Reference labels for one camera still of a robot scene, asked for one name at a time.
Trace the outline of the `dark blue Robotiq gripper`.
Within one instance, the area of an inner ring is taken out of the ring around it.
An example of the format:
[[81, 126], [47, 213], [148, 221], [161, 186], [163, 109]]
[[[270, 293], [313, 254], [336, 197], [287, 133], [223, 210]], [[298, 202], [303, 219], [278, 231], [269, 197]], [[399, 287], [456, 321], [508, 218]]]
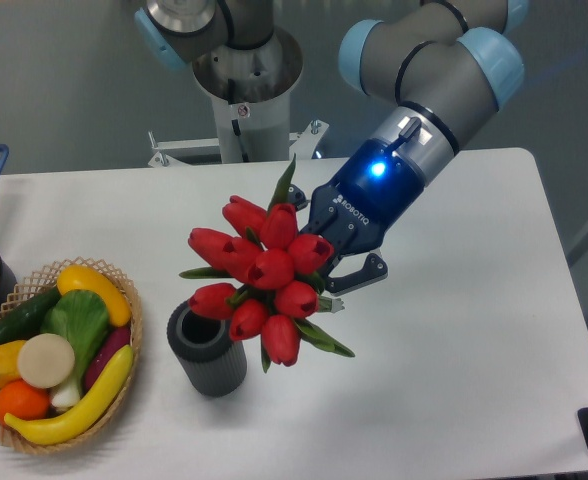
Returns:
[[[318, 234], [336, 253], [365, 253], [382, 245], [385, 233], [418, 198], [425, 182], [405, 159], [387, 153], [370, 139], [335, 175], [317, 187], [303, 233]], [[310, 201], [296, 185], [288, 187], [287, 202], [305, 209]], [[329, 293], [350, 293], [386, 279], [388, 266], [370, 252], [363, 266], [342, 277], [327, 277]]]

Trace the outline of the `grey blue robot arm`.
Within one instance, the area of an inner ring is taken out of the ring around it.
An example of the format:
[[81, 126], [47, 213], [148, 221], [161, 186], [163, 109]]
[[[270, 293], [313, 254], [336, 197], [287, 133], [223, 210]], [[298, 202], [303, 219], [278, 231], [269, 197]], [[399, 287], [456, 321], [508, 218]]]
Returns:
[[[425, 1], [395, 22], [363, 20], [345, 34], [341, 76], [393, 113], [310, 197], [306, 231], [332, 257], [316, 277], [338, 295], [383, 279], [376, 254], [389, 227], [520, 88], [523, 60], [507, 39], [525, 1]], [[226, 163], [298, 157], [290, 94], [303, 67], [296, 40], [276, 26], [269, 1], [147, 1], [141, 37], [169, 69], [190, 67], [209, 96]]]

